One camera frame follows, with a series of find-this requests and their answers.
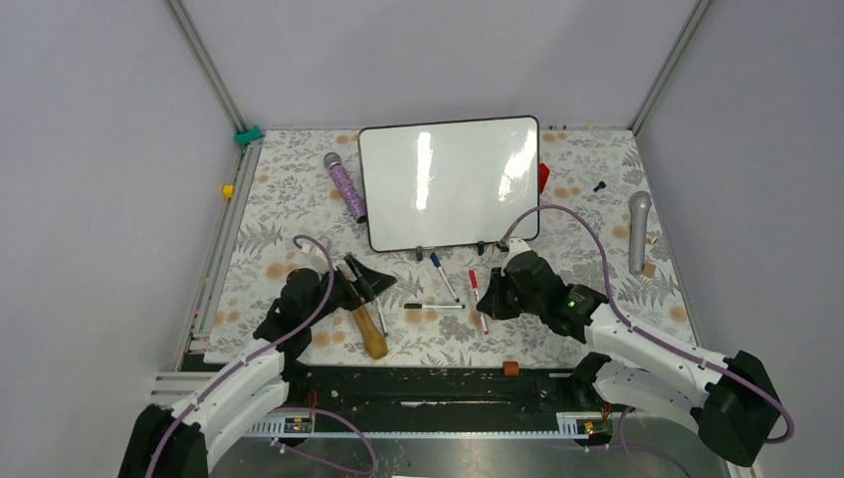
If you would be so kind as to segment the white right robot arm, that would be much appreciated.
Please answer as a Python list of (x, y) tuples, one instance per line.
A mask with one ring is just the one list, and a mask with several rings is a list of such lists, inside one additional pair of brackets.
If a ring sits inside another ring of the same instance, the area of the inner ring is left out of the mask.
[(565, 284), (531, 249), (492, 269), (479, 309), (502, 321), (536, 316), (553, 333), (590, 347), (570, 385), (580, 408), (607, 401), (668, 419), (736, 466), (755, 462), (782, 416), (756, 356), (726, 357), (637, 323), (605, 294)]

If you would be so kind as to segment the white whiteboard black frame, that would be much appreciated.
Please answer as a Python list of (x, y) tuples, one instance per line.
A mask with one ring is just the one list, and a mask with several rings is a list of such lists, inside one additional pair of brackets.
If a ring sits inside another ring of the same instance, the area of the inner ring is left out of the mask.
[(378, 253), (531, 240), (539, 204), (533, 116), (373, 126), (358, 134), (368, 242)]

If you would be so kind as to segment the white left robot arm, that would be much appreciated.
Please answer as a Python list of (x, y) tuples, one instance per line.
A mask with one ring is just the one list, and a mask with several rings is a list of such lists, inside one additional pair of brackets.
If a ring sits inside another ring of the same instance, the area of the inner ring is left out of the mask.
[(148, 405), (134, 423), (119, 476), (207, 477), (235, 442), (276, 410), (289, 415), (293, 433), (311, 433), (321, 411), (299, 357), (312, 343), (312, 325), (349, 311), (361, 316), (376, 357), (386, 354), (385, 336), (366, 307), (397, 278), (351, 254), (343, 261), (343, 268), (326, 263), (321, 270), (293, 271), (236, 358), (175, 402)]

